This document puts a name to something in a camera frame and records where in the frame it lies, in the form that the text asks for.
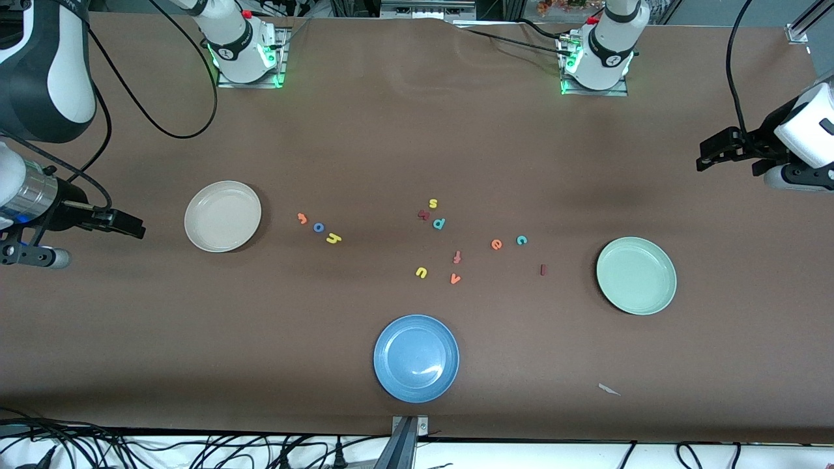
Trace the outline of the beige brown plate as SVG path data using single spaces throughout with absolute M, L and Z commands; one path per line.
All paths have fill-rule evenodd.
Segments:
M 190 200 L 184 214 L 188 240 L 209 253 L 244 246 L 261 223 L 259 196 L 247 184 L 226 180 L 209 184 Z

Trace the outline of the brown table cover sheet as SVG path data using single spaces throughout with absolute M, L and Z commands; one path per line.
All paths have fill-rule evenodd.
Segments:
M 609 98 L 563 95 L 542 51 L 437 19 L 313 19 L 282 89 L 218 90 L 187 140 L 91 48 L 113 136 L 89 172 L 147 232 L 50 233 L 68 268 L 0 266 L 0 406 L 159 429 L 385 434 L 422 414 L 441 437 L 834 442 L 834 195 L 772 189 L 747 162 L 696 170 L 734 122 L 727 36 L 645 30 Z M 259 196 L 260 226 L 209 253 L 184 214 L 226 180 Z M 655 315 L 597 285 L 627 236 L 675 265 Z M 384 327 L 415 314 L 461 353 L 424 404 L 373 370 Z

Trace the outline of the light green plate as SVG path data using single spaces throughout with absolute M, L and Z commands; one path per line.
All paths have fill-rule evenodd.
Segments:
M 663 311 L 678 287 L 670 256 L 652 241 L 634 236 L 616 238 L 602 248 L 596 280 L 611 305 L 638 317 Z

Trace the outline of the blue plate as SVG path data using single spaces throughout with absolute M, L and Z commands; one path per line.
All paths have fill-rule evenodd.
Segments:
M 430 403 L 450 389 L 461 365 L 451 330 L 429 315 L 405 315 L 384 327 L 373 347 L 373 370 L 394 399 Z

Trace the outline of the aluminium frame profile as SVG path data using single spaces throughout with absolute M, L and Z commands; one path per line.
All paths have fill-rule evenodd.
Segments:
M 784 27 L 789 43 L 806 44 L 810 30 L 832 12 L 834 12 L 834 0 L 813 0 L 792 23 Z

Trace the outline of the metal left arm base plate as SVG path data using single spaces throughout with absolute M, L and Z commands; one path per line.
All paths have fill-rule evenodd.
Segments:
M 559 58 L 560 69 L 560 86 L 562 94 L 577 94 L 587 96 L 605 96 L 605 97 L 626 97 L 628 95 L 626 72 L 629 71 L 628 63 L 619 72 L 618 81 L 610 88 L 597 90 L 588 88 L 575 77 L 572 72 L 578 67 L 582 59 L 582 47 L 579 36 L 576 35 L 560 35 L 560 38 L 554 40 L 557 51 L 566 51 L 566 55 L 561 55 Z

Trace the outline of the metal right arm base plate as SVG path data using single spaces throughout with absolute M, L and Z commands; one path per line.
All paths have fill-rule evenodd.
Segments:
M 286 74 L 290 29 L 248 21 L 246 35 L 232 44 L 211 44 L 220 88 L 279 89 Z

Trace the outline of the grey metal frame piece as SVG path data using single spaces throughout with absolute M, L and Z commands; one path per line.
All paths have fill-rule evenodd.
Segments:
M 381 0 L 384 19 L 434 18 L 443 21 L 476 21 L 476 0 Z

